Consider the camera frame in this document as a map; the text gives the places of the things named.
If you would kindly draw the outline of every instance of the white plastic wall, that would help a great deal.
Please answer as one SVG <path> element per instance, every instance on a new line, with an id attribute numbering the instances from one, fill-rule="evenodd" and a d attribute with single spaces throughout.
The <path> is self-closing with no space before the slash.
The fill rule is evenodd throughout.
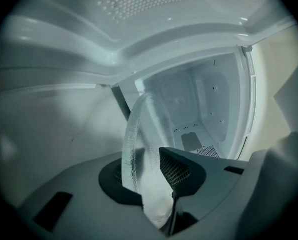
<path id="1" fill-rule="evenodd" d="M 189 53 L 252 45 L 295 23 L 279 0 L 21 0 L 0 31 L 0 69 L 93 73 L 96 84 L 114 85 Z"/>
<path id="2" fill-rule="evenodd" d="M 126 119 L 109 87 L 0 94 L 0 189 L 18 207 L 64 169 L 122 150 Z"/>
<path id="3" fill-rule="evenodd" d="M 250 76 L 240 49 L 150 75 L 121 83 L 130 108 L 141 93 L 151 92 L 167 108 L 176 142 L 181 141 L 177 135 L 196 132 L 202 144 L 212 139 L 210 146 L 219 149 L 220 156 L 238 157 L 250 105 Z M 202 129 L 196 123 L 202 123 Z"/>

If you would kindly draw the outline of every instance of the white plastic surface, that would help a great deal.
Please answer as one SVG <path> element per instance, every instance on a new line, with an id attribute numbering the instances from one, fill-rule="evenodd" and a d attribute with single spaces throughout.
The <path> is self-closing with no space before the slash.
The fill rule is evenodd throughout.
<path id="1" fill-rule="evenodd" d="M 0 32 L 0 69 L 93 73 L 94 83 L 113 85 L 166 60 L 248 46 L 294 24 L 279 0 L 22 0 Z"/>
<path id="2" fill-rule="evenodd" d="M 171 122 L 150 93 L 132 108 L 122 148 L 122 184 L 141 194 L 143 210 L 161 228 L 172 212 L 172 189 L 160 170 L 160 147 L 174 147 Z"/>
<path id="3" fill-rule="evenodd" d="M 192 60 L 159 72 L 140 72 L 119 83 L 130 108 L 142 93 L 155 93 L 170 115 L 174 135 L 179 130 L 196 132 L 201 144 L 202 124 L 221 157 L 237 159 L 250 106 L 250 75 L 242 51 L 221 49 L 217 56 Z M 176 147 L 182 149 L 175 138 Z"/>
<path id="4" fill-rule="evenodd" d="M 0 191 L 12 206 L 72 165 L 122 150 L 110 87 L 52 85 L 0 95 Z"/>

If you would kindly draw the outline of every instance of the gray panel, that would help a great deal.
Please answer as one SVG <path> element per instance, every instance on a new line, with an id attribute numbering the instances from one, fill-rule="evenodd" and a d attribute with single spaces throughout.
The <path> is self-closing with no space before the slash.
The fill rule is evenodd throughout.
<path id="1" fill-rule="evenodd" d="M 202 147 L 197 134 L 194 132 L 181 135 L 181 140 L 185 151 L 198 150 Z"/>
<path id="2" fill-rule="evenodd" d="M 73 197 L 54 227 L 59 239 L 163 239 L 141 207 L 120 205 L 99 186 L 100 170 L 120 157 L 119 152 L 66 169 L 35 191 L 19 213 L 33 218 L 57 191 L 65 191 Z"/>
<path id="3" fill-rule="evenodd" d="M 216 157 L 208 157 L 168 148 L 176 151 L 198 164 L 206 171 L 207 177 L 200 189 L 191 196 L 181 197 L 178 205 L 182 206 L 184 212 L 190 213 L 197 220 L 201 220 L 211 212 L 230 192 L 241 175 L 224 170 L 227 166 L 245 168 L 246 161 L 237 161 Z"/>
<path id="4" fill-rule="evenodd" d="M 128 121 L 131 111 L 128 107 L 127 102 L 125 101 L 125 98 L 122 94 L 120 87 L 119 86 L 112 87 L 111 90 L 112 90 L 112 93 L 113 93 L 125 119 Z"/>

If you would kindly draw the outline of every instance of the mesh vent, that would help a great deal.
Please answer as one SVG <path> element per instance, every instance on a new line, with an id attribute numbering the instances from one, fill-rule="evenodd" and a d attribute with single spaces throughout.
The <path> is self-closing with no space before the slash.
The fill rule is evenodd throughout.
<path id="1" fill-rule="evenodd" d="M 204 155 L 204 156 L 209 156 L 209 157 L 214 157 L 214 158 L 218 158 L 219 157 L 218 153 L 215 151 L 215 149 L 214 149 L 213 146 L 209 146 L 209 147 L 206 147 L 206 148 L 198 149 L 198 150 L 196 150 L 196 152 L 199 155 Z"/>
<path id="2" fill-rule="evenodd" d="M 114 178 L 119 184 L 122 185 L 121 164 L 114 169 Z"/>
<path id="3" fill-rule="evenodd" d="M 191 174 L 191 170 L 187 166 L 165 154 L 160 154 L 160 170 L 171 188 L 174 188 Z"/>

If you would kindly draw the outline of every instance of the white compartment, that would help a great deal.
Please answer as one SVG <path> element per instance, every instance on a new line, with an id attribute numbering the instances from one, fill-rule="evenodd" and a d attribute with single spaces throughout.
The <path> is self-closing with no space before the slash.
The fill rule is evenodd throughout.
<path id="1" fill-rule="evenodd" d="M 279 0 L 21 0 L 0 31 L 0 90 L 72 78 L 114 85 L 168 59 L 250 46 L 295 24 Z M 12 68 L 26 78 L 1 80 Z"/>
<path id="2" fill-rule="evenodd" d="M 253 91 L 241 49 L 138 77 L 120 83 L 128 105 L 154 93 L 169 112 L 176 148 L 184 150 L 181 135 L 195 132 L 201 148 L 192 152 L 237 159 Z"/>

